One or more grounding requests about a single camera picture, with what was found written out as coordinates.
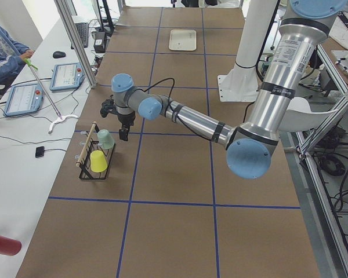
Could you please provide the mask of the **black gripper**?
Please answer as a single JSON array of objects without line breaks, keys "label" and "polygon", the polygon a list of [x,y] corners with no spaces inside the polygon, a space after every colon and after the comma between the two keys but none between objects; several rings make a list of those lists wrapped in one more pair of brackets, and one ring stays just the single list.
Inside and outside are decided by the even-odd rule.
[{"label": "black gripper", "polygon": [[121,129],[119,129],[119,139],[122,141],[128,141],[129,129],[134,125],[135,113],[129,113],[126,115],[118,114],[117,118],[121,123]]}]

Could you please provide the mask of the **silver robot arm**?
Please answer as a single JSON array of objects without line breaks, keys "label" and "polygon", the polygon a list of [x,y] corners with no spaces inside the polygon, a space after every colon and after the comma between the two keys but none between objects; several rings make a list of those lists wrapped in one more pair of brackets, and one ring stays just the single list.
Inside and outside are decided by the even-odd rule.
[{"label": "silver robot arm", "polygon": [[225,147],[227,165],[236,175],[255,179],[264,175],[278,144],[280,130],[299,131],[287,124],[299,117],[299,124],[316,126],[311,111],[291,108],[298,101],[295,90],[314,48],[324,42],[345,1],[289,1],[280,26],[281,40],[260,86],[248,120],[237,127],[212,119],[168,96],[150,94],[135,86],[128,74],[111,80],[114,113],[121,122],[119,136],[127,140],[136,115],[147,120],[164,116],[194,134]]}]

